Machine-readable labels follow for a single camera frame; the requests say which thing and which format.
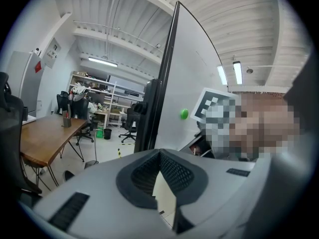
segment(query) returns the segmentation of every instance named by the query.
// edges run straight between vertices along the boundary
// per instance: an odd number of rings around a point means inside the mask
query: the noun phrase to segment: green magnet
[[[181,111],[180,111],[180,118],[181,118],[182,120],[185,120],[185,119],[187,119],[187,117],[188,117],[188,109],[183,109],[183,110],[181,110]]]

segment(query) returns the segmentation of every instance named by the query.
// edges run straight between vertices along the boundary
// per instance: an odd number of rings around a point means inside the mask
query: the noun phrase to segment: red sign
[[[38,71],[40,71],[42,68],[41,68],[41,61],[39,61],[38,63],[37,63],[37,65],[35,66],[35,73],[37,73]]]

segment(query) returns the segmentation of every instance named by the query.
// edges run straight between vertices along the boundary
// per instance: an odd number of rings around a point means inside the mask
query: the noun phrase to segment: trash can
[[[111,138],[111,133],[112,133],[112,130],[111,129],[104,129],[104,139],[105,140],[109,140]]]

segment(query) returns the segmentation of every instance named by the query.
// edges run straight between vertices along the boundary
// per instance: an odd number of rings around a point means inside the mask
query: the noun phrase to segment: chair backrest
[[[17,188],[40,194],[42,191],[25,177],[22,170],[20,159],[20,138],[23,102],[20,98],[3,91],[7,80],[8,74],[0,72],[1,164],[5,169],[5,174],[12,180]]]
[[[85,98],[71,103],[71,113],[74,118],[77,115],[78,119],[87,120],[89,101]]]
[[[62,109],[62,111],[67,111],[68,110],[68,104],[69,102],[69,98],[63,94],[58,94],[56,95],[56,100],[58,102],[58,110],[56,111],[57,114],[61,114],[60,110]]]
[[[133,108],[128,108],[127,114],[127,120],[125,122],[124,128],[128,131],[131,131],[134,122],[136,123],[136,128],[138,128],[140,117],[135,114]]]
[[[66,91],[61,91],[61,96],[69,98],[69,94]]]

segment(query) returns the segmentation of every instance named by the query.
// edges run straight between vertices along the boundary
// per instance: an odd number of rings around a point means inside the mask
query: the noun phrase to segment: white whiteboard
[[[180,150],[194,138],[199,129],[190,113],[203,88],[227,91],[217,71],[220,65],[206,33],[181,5],[155,148]],[[186,120],[180,118],[182,109],[189,111]]]

